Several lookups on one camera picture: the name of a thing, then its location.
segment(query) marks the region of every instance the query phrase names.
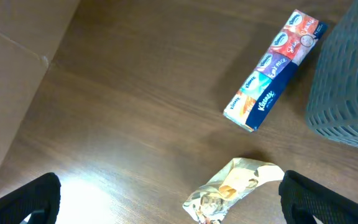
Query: crumpled paper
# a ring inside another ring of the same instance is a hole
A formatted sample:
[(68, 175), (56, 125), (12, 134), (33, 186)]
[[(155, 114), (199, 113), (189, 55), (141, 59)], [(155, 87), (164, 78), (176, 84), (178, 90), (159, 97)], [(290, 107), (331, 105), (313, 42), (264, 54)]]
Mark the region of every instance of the crumpled paper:
[(221, 223), (238, 200), (262, 184), (282, 180), (279, 166), (253, 159), (234, 158), (211, 180), (193, 192), (183, 208), (201, 224)]

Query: perforated plastic basket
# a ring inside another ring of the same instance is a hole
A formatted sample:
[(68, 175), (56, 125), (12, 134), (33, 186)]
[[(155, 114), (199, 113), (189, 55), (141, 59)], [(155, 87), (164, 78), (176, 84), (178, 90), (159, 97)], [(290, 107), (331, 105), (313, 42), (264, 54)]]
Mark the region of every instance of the perforated plastic basket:
[(328, 139), (358, 147), (358, 0), (323, 44), (306, 122)]

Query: purple tissue packet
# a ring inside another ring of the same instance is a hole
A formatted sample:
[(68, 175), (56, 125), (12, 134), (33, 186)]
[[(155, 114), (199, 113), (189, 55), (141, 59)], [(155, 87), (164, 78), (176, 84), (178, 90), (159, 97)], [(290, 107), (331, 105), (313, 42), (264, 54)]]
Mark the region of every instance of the purple tissue packet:
[(286, 56), (269, 49), (260, 59), (255, 70), (274, 79), (290, 62), (291, 60)]

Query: brown floor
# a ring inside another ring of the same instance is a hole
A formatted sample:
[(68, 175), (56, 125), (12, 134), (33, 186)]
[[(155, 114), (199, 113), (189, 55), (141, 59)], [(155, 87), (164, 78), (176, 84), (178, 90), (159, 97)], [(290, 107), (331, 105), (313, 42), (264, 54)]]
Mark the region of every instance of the brown floor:
[[(181, 204), (233, 157), (274, 162), (358, 203), (358, 149), (303, 119), (321, 44), (257, 131), (221, 113), (294, 8), (351, 1), (83, 0), (0, 171), (0, 196), (62, 179), (59, 223), (194, 223)], [(278, 182), (225, 223), (283, 223)]]

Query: gray basket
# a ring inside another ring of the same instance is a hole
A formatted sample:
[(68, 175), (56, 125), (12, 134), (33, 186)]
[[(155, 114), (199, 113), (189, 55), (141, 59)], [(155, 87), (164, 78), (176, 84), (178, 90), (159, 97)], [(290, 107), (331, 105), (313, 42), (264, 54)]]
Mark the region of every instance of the gray basket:
[(358, 0), (323, 44), (306, 122), (328, 139), (358, 147)]

